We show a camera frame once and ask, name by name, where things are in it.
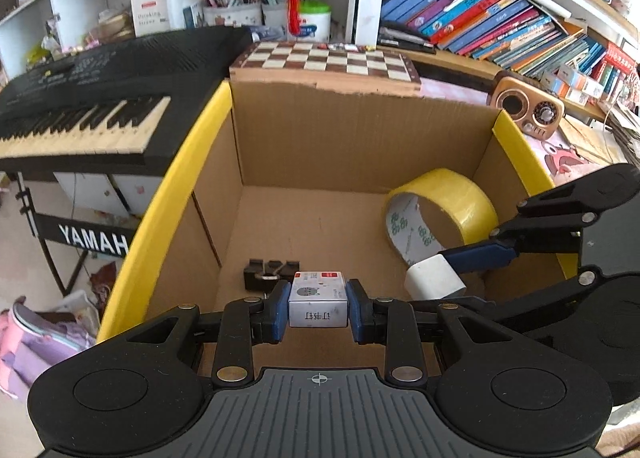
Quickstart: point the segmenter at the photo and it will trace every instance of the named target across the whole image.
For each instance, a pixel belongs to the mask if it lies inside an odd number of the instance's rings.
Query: purple book
[[[425,23],[427,23],[431,18],[433,18],[436,14],[441,12],[444,7],[450,5],[455,0],[438,0],[436,3],[428,6],[424,9],[420,14],[415,15],[407,22],[407,26],[412,29],[420,29]]]

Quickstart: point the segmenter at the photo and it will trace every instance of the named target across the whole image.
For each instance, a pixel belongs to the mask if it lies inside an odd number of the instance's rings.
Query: white jar with green lid
[[[299,42],[326,43],[331,30],[331,7],[320,0],[303,0],[298,7],[300,34],[292,39]]]

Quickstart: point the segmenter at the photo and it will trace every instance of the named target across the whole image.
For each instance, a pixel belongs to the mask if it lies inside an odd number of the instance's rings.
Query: backpack
[[[22,302],[0,312],[0,391],[17,400],[40,374],[95,344],[78,323],[50,323]]]

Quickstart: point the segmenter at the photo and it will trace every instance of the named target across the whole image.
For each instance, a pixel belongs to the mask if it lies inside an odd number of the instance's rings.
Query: chessboard
[[[400,52],[289,42],[253,44],[230,67],[231,81],[290,82],[341,93],[420,95],[420,77]]]

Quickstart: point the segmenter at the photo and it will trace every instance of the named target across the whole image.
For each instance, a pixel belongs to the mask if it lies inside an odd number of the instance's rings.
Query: clear yellow packing tape roll
[[[487,239],[498,215],[475,183],[440,168],[388,194],[385,224],[392,244],[411,266],[443,249]]]

